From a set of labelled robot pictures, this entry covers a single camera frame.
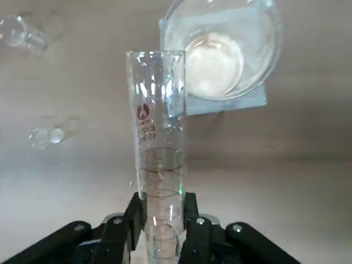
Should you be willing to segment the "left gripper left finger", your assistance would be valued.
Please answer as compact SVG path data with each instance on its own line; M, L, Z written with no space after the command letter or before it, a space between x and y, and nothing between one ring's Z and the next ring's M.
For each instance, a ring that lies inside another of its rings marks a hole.
M71 222L4 263L130 263L144 223L135 193L123 213L106 217L98 227Z

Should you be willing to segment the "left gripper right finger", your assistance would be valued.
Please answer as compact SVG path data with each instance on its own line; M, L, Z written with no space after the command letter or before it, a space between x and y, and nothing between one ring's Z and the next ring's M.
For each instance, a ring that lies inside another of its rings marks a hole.
M222 228L199 214L194 193L184 197L184 224L180 263L300 263L247 223L233 222Z

